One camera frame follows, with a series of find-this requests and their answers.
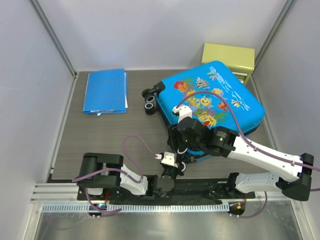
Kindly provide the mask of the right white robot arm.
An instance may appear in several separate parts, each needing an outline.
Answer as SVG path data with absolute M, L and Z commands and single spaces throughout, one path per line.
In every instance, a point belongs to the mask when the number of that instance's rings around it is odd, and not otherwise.
M 250 163 L 265 173 L 231 173 L 225 186 L 226 194 L 237 198 L 242 193 L 281 192 L 284 196 L 308 201 L 312 185 L 314 156 L 309 153 L 291 155 L 257 144 L 226 127 L 208 128 L 193 118 L 186 106 L 172 109 L 178 116 L 176 131 L 182 140 L 181 150 L 195 155 L 224 157 Z

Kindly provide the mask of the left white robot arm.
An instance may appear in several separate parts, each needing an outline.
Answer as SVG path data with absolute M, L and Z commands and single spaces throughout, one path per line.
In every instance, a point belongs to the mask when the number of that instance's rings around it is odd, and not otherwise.
M 134 173 L 124 164 L 119 154 L 85 153 L 79 174 L 72 180 L 86 190 L 95 200 L 101 200 L 106 192 L 124 189 L 138 197 L 152 197 L 155 193 L 165 194 L 174 189 L 177 176 L 184 175 L 186 164 L 179 154 L 165 151 L 155 155 L 163 167 L 158 175 Z

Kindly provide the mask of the blue suitcase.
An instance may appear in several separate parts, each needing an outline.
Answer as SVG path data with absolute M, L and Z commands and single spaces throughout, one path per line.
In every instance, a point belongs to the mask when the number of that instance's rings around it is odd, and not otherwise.
M 177 124 L 174 107 L 188 106 L 192 117 L 210 129 L 224 127 L 240 135 L 249 135 L 265 115 L 262 104 L 220 61 L 212 61 L 162 79 L 142 91 L 146 114 L 161 114 L 166 126 Z M 207 156 L 187 156 L 174 151 L 188 164 Z

